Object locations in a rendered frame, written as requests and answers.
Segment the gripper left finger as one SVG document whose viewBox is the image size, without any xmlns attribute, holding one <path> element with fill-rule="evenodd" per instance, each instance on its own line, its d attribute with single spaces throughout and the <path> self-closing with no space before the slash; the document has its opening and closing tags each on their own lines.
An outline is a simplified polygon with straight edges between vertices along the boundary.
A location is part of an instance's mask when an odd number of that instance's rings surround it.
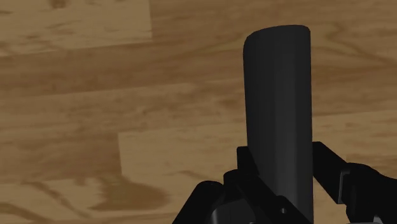
<svg viewBox="0 0 397 224">
<path fill-rule="evenodd" d="M 249 148 L 240 146 L 237 168 L 224 173 L 222 183 L 200 182 L 172 224 L 310 224 L 310 221 L 258 177 Z"/>
</svg>

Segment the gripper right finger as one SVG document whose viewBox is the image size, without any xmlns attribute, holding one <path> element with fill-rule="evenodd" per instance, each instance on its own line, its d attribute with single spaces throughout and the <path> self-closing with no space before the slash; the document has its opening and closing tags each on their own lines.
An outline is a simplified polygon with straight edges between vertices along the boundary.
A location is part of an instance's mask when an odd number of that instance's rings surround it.
<svg viewBox="0 0 397 224">
<path fill-rule="evenodd" d="M 397 224 L 397 179 L 346 162 L 322 142 L 312 143 L 313 176 L 351 223 Z"/>
</svg>

